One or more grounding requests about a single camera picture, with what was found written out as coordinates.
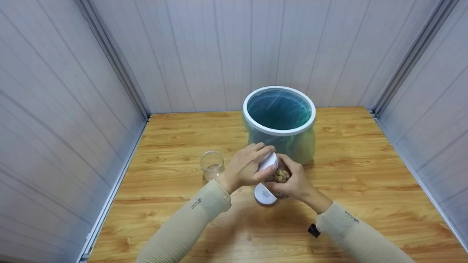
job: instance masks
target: white wall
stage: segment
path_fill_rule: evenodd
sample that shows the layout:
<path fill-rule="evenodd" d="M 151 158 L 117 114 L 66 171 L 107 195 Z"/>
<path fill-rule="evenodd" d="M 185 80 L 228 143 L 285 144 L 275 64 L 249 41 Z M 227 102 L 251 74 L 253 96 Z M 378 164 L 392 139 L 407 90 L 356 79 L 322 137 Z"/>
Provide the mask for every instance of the white wall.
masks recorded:
<path fill-rule="evenodd" d="M 380 122 L 468 243 L 468 1 L 460 1 Z"/>
<path fill-rule="evenodd" d="M 0 261 L 73 262 L 144 124 L 73 0 L 0 1 Z"/>
<path fill-rule="evenodd" d="M 239 110 L 284 85 L 371 108 L 438 0 L 97 0 L 150 111 Z"/>

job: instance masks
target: wooden table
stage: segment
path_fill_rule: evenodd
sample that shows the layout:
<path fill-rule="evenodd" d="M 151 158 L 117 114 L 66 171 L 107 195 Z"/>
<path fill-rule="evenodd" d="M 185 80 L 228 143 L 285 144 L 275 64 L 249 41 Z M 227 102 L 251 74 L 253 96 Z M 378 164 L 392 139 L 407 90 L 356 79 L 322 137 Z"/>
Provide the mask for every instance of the wooden table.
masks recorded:
<path fill-rule="evenodd" d="M 315 132 L 314 164 L 305 168 L 319 190 L 418 263 L 468 262 L 364 108 L 320 108 Z M 134 262 L 161 224 L 203 187 L 200 154 L 217 150 L 227 163 L 246 142 L 240 112 L 152 115 L 89 261 Z M 183 262 L 352 262 L 325 234 L 307 233 L 315 222 L 310 208 L 290 198 L 261 207 L 252 191 L 232 194 L 231 209 L 208 225 Z"/>

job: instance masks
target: black object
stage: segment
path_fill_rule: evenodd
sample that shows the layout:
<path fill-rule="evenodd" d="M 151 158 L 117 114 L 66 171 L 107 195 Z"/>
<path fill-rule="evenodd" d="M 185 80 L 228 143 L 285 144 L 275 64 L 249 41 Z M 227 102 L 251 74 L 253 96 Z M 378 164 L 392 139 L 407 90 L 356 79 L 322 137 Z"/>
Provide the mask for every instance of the black object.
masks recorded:
<path fill-rule="evenodd" d="M 311 224 L 309 226 L 309 229 L 307 230 L 311 235 L 313 235 L 315 238 L 318 238 L 320 235 L 320 231 L 317 229 L 317 226 L 315 224 Z"/>

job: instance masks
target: drinking glass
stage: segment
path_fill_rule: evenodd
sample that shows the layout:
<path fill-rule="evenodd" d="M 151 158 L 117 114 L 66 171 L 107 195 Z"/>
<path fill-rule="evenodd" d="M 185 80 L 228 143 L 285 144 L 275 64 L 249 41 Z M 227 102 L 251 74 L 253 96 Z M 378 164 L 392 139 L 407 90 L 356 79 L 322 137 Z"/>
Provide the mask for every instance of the drinking glass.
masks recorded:
<path fill-rule="evenodd" d="M 200 167 L 205 179 L 212 180 L 224 171 L 223 156 L 217 151 L 208 151 L 200 157 Z"/>

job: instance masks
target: person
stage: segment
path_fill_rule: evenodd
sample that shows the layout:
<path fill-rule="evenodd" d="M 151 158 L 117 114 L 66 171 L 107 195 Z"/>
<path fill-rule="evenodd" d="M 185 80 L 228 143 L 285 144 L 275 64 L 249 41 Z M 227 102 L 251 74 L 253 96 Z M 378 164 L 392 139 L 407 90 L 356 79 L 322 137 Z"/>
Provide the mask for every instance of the person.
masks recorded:
<path fill-rule="evenodd" d="M 136 263 L 177 263 L 197 242 L 206 226 L 231 207 L 231 193 L 244 185 L 255 185 L 276 167 L 257 171 L 259 162 L 275 151 L 264 143 L 251 144 L 232 157 L 226 170 L 206 184 L 150 238 Z M 328 234 L 359 263 L 413 263 L 401 249 L 337 202 L 333 202 L 307 178 L 303 167 L 287 155 L 277 154 L 291 171 L 285 183 L 267 183 L 273 192 L 283 192 L 317 212 L 316 228 Z"/>

